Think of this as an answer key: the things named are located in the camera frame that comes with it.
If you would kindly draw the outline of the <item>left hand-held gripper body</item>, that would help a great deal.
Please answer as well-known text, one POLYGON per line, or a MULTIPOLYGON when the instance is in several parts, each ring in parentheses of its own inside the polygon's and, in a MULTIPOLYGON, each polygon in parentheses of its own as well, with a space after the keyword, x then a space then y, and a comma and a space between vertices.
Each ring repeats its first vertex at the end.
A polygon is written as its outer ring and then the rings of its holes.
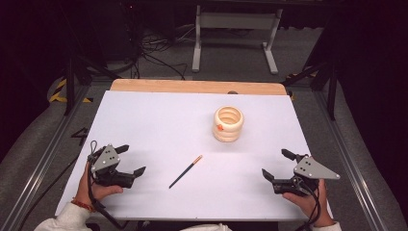
POLYGON ((98 185, 108 187, 117 185, 121 188, 130 189, 136 177, 134 174, 123 173, 116 170, 120 163, 119 155, 111 144, 103 146, 95 153, 90 154, 90 175, 98 185))

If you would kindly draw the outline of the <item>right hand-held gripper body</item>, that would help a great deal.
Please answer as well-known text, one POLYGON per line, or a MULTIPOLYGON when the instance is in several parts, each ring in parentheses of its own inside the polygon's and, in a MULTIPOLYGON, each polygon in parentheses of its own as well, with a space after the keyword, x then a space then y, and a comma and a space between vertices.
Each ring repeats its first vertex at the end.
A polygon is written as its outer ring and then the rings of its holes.
POLYGON ((307 154, 299 156, 300 159, 293 168, 292 178, 274 178, 271 182, 276 194, 293 193, 298 196, 311 195, 319 187, 320 179, 339 180, 341 178, 338 173, 325 167, 307 154))

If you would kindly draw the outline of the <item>dark pencil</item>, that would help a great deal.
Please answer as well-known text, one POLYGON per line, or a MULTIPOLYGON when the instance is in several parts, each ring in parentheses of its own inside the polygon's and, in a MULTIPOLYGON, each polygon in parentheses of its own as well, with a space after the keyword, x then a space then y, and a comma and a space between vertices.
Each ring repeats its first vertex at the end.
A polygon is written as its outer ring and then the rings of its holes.
POLYGON ((182 179, 201 159, 203 155, 198 156, 183 172, 168 186, 171 189, 180 179, 182 179))

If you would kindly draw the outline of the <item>cream ribbed pen holder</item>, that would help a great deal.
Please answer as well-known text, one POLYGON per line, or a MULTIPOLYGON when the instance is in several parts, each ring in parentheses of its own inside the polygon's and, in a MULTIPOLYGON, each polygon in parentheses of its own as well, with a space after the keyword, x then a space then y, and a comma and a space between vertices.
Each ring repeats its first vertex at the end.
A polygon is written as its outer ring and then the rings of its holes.
POLYGON ((216 110, 213 119, 213 135, 223 142, 236 141, 242 131, 243 113, 233 106, 223 106, 216 110))

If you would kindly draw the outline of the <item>person's left hand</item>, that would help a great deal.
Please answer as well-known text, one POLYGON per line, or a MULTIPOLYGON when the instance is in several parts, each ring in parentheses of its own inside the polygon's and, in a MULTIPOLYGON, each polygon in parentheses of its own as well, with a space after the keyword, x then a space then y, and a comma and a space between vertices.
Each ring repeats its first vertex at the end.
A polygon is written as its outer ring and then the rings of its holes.
POLYGON ((89 184, 89 164, 86 164, 74 199, 90 206, 91 199, 89 198, 89 189, 91 189, 93 197, 98 201, 112 194, 123 193, 123 189, 117 185, 104 187, 95 183, 89 184))

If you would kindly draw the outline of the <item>person's right hand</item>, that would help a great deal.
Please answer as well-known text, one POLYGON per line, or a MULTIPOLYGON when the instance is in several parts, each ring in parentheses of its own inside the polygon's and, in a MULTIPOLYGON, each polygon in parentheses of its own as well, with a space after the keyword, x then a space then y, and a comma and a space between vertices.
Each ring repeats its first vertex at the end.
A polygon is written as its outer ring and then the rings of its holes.
MULTIPOLYGON (((316 197, 319 199, 320 205, 320 215, 319 218, 315 220, 314 226, 316 228, 328 227, 335 224, 335 221, 331 218, 327 210, 327 193, 326 185, 323 179, 319 180, 319 189, 315 191, 316 197)), ((282 196, 291 201, 300 208, 305 216, 314 219, 317 216, 317 211, 314 210, 316 206, 315 198, 312 195, 298 196, 290 192, 285 192, 282 196)))

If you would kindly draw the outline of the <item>white board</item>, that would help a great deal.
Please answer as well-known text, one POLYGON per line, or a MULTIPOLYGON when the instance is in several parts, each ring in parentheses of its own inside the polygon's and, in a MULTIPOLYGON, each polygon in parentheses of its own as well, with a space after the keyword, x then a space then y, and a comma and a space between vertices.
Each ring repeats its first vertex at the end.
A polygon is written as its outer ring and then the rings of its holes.
POLYGON ((301 210, 274 193, 263 174, 293 176, 293 153, 309 151, 287 95, 106 91, 88 135, 99 146, 128 144, 118 170, 145 167, 131 189, 103 203, 118 219, 303 220, 301 210), (216 110, 233 106, 244 116, 233 142, 213 135, 216 110), (171 189, 198 156, 203 158, 171 189))

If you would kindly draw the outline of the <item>person's white clothing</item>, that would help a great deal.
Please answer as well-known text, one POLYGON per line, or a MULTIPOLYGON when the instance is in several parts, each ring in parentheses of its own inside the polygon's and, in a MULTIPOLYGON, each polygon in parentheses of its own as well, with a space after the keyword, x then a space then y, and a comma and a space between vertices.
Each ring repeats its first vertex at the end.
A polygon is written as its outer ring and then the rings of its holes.
POLYGON ((232 231, 227 225, 219 224, 198 224, 181 229, 180 231, 232 231))

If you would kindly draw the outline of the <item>yellow black floor tape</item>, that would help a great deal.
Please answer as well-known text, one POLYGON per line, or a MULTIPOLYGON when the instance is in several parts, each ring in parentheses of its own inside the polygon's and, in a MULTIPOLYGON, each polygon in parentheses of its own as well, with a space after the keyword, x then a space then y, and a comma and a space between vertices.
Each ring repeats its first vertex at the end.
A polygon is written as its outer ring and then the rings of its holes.
POLYGON ((66 83, 67 83, 66 78, 63 77, 60 80, 59 84, 56 86, 53 93, 51 94, 49 98, 49 102, 63 102, 63 103, 67 102, 67 98, 62 96, 62 91, 63 91, 63 88, 66 86, 66 83))

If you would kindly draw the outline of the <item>white metal stand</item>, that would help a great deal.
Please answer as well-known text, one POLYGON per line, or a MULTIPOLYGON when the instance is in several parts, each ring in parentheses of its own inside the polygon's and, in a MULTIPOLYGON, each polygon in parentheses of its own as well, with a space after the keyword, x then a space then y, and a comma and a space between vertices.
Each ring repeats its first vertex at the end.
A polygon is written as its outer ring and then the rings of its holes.
POLYGON ((278 73, 271 47, 273 45, 278 26, 282 17, 282 9, 275 13, 207 13, 196 7, 195 15, 195 44, 192 56, 193 72, 200 70, 201 59, 201 30, 205 29, 248 29, 269 30, 268 41, 262 43, 262 48, 272 75, 278 73))

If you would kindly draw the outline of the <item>aluminium rail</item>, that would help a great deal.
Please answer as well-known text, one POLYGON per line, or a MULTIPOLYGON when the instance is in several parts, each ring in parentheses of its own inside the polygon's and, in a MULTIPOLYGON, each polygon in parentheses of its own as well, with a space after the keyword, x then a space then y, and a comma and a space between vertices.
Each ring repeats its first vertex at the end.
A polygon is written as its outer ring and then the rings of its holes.
POLYGON ((79 87, 71 111, 52 103, 21 135, 0 164, 0 231, 16 231, 49 169, 69 123, 87 95, 79 87))
POLYGON ((341 133, 337 122, 331 119, 331 116, 327 111, 326 108, 327 102, 324 97, 324 94, 320 91, 315 91, 314 96, 328 124, 329 130, 331 134, 334 136, 334 140, 336 141, 336 144, 340 149, 340 158, 342 160, 344 169, 350 180, 352 188, 358 198, 358 201, 364 211, 364 214, 368 220, 371 230, 389 231, 385 222, 379 215, 379 211, 376 208, 368 185, 360 169, 357 167, 353 158, 349 155, 343 134, 341 133))

